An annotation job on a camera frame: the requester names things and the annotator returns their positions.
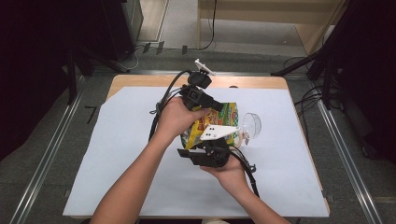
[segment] gray carpet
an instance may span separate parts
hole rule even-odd
[[[281,56],[193,50],[186,55],[181,55],[179,50],[164,50],[162,54],[156,55],[155,49],[151,49],[146,54],[140,52],[137,56],[139,65],[131,72],[135,74],[142,73],[144,70],[181,71],[195,69],[193,61],[199,58],[214,71],[251,72],[256,73],[254,75],[264,75],[264,73],[281,69],[283,62],[288,59]],[[131,58],[123,64],[133,66],[135,60],[131,60]],[[98,106],[99,109],[106,99],[111,80],[115,75],[101,65],[96,67],[94,76],[87,82],[76,114],[26,223],[81,222],[81,220],[63,217],[62,212],[67,201],[64,193],[72,188],[98,115],[98,111],[96,111],[92,121],[87,124],[92,110],[85,108],[85,105]],[[300,100],[304,93],[311,88],[310,82],[304,78],[296,79],[294,76],[288,76],[287,81],[293,101]],[[67,92],[58,99],[51,111],[37,125],[29,140],[0,162],[0,223],[8,223],[11,220],[21,199],[21,194],[32,177],[65,110],[66,101]],[[369,190],[375,197],[396,196],[394,178],[396,167],[387,161],[371,161],[364,158],[360,152],[359,142],[357,142],[355,134],[350,129],[347,118],[339,111],[334,111],[334,114]],[[319,179],[324,190],[328,195],[333,196],[335,201],[329,202],[331,208],[329,218],[303,217],[300,223],[366,223],[361,205],[318,108],[313,107],[305,115],[310,133],[310,149]],[[396,223],[395,204],[379,203],[377,205],[386,223]],[[288,220],[295,222],[296,218],[290,217]]]

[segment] white board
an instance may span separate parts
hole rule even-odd
[[[102,197],[146,145],[149,111],[166,88],[125,87],[102,105],[92,138],[64,209],[64,216],[89,217]],[[262,132],[241,146],[261,198],[283,217],[327,217],[315,166],[287,90],[215,89],[220,102],[236,102],[240,122],[259,115]],[[141,217],[247,217],[212,175],[180,158],[176,138],[166,150],[141,210]]]

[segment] table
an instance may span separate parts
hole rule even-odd
[[[218,0],[216,20],[293,23],[306,53],[313,53],[322,37],[345,9],[346,0]],[[213,19],[214,0],[198,0],[197,46],[201,19]]]
[[[106,191],[147,143],[152,121],[149,111],[173,78],[170,75],[120,75],[114,78],[64,209],[64,216],[89,217],[93,214]],[[254,175],[262,198],[281,216],[327,217],[329,206],[321,194],[315,165],[293,109],[285,79],[212,77],[212,80],[206,93],[221,102],[225,102],[227,97],[241,99],[237,101],[241,114],[247,112],[246,104],[250,96],[257,96],[253,103],[259,104],[259,109],[256,112],[250,108],[249,112],[256,112],[261,117],[264,124],[262,137],[252,140],[249,147],[241,150],[251,164],[257,164],[258,171]],[[175,86],[186,83],[187,77],[181,77]],[[268,106],[265,111],[262,111],[263,105]],[[284,135],[273,138],[271,134],[274,133]],[[180,158],[176,152],[178,147],[181,147],[181,143],[176,139],[170,146],[175,150],[166,150],[141,217],[248,217],[213,176],[200,171],[190,160]]]

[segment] yellow package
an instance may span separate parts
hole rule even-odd
[[[236,103],[222,103],[223,109],[219,112],[210,109],[202,119],[196,120],[191,127],[181,135],[181,144],[184,148],[190,149],[193,146],[201,142],[200,136],[204,132],[205,128],[209,124],[225,125],[225,126],[238,126],[238,110]],[[193,108],[192,110],[200,109],[200,106]],[[234,146],[235,139],[238,137],[238,133],[233,133],[225,137],[229,146]]]

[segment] black stand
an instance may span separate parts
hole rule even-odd
[[[346,11],[344,12],[338,24],[334,27],[334,30],[322,48],[283,70],[271,73],[271,76],[283,77],[297,68],[314,61],[306,74],[310,80],[317,80],[323,70],[326,69],[323,83],[323,103],[326,105],[327,109],[330,109],[330,86],[332,82],[332,75],[336,68],[333,55],[337,51],[337,45],[339,45],[339,42],[343,40],[343,32],[345,29],[347,29],[348,26],[353,25],[349,22],[350,18],[352,18],[359,10],[362,2],[364,1],[349,1]]]

